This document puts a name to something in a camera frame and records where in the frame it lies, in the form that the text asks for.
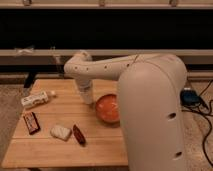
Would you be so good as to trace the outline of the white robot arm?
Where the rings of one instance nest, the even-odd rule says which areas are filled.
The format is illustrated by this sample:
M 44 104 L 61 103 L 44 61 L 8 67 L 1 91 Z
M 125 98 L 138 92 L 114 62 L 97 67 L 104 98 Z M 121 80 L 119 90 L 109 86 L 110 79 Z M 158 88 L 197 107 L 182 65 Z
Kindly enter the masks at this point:
M 64 64 L 84 102 L 94 79 L 117 82 L 117 103 L 130 171 L 187 171 L 180 91 L 187 78 L 173 54 L 138 54 L 93 61 L 85 51 Z

